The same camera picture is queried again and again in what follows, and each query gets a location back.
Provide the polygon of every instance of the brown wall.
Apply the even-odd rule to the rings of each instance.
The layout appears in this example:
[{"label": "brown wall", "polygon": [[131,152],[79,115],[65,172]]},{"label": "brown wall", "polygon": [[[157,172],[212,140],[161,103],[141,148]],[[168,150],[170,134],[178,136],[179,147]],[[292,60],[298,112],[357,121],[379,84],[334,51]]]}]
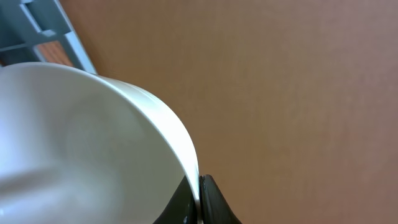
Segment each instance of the brown wall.
[{"label": "brown wall", "polygon": [[61,0],[244,223],[398,223],[398,1]]}]

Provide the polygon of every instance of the white bowl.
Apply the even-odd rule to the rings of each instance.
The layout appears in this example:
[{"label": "white bowl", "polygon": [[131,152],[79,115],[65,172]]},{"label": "white bowl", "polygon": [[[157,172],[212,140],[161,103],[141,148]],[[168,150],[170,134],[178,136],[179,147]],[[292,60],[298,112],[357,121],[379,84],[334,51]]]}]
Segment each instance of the white bowl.
[{"label": "white bowl", "polygon": [[154,95],[63,65],[0,68],[0,223],[153,223],[184,175],[199,206],[192,141]]}]

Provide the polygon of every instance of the wooden panel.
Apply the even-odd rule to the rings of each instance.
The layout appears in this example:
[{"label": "wooden panel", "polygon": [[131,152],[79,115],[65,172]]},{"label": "wooden panel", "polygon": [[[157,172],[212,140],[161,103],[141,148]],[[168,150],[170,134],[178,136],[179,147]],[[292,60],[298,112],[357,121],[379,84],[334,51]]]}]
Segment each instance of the wooden panel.
[{"label": "wooden panel", "polygon": [[244,223],[398,223],[398,1],[61,1]]}]

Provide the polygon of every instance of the gray metal structure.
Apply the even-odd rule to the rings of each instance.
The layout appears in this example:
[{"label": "gray metal structure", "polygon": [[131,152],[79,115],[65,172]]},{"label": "gray metal structure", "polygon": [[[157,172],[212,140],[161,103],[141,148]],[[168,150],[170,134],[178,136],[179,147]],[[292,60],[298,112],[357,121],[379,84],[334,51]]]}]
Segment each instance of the gray metal structure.
[{"label": "gray metal structure", "polygon": [[0,61],[45,62],[37,45],[56,40],[74,67],[96,74],[58,0],[0,0]]}]

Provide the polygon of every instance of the black object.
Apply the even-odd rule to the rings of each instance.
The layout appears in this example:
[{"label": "black object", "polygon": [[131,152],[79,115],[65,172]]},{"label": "black object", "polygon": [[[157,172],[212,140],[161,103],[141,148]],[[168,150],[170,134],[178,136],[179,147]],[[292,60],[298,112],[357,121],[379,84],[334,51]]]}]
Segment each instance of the black object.
[{"label": "black object", "polygon": [[[203,224],[241,224],[210,175],[199,177]],[[198,213],[188,180],[184,177],[154,224],[197,224]]]}]

